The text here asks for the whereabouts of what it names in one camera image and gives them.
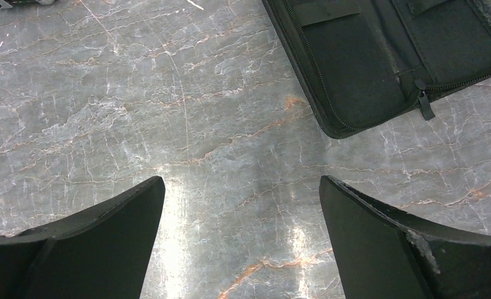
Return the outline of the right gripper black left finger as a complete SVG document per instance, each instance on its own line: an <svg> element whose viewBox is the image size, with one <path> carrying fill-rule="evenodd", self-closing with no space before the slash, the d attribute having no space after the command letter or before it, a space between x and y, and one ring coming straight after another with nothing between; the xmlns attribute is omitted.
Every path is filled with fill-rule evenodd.
<svg viewBox="0 0 491 299"><path fill-rule="evenodd" d="M139 298L165 192L153 176L63 219L0 236L0 298Z"/></svg>

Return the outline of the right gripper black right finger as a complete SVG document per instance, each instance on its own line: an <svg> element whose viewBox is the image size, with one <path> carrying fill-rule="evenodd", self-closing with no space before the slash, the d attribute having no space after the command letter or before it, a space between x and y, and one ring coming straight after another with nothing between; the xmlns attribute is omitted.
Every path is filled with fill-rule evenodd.
<svg viewBox="0 0 491 299"><path fill-rule="evenodd" d="M491 236L438 224L332 176L319 197L347 298L491 298Z"/></svg>

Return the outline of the black zippered tool pouch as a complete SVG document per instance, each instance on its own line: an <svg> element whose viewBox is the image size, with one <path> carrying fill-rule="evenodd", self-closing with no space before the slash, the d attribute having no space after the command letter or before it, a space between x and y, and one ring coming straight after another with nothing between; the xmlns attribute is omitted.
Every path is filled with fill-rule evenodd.
<svg viewBox="0 0 491 299"><path fill-rule="evenodd" d="M324 131L342 139L491 77L491 1L265 1Z"/></svg>

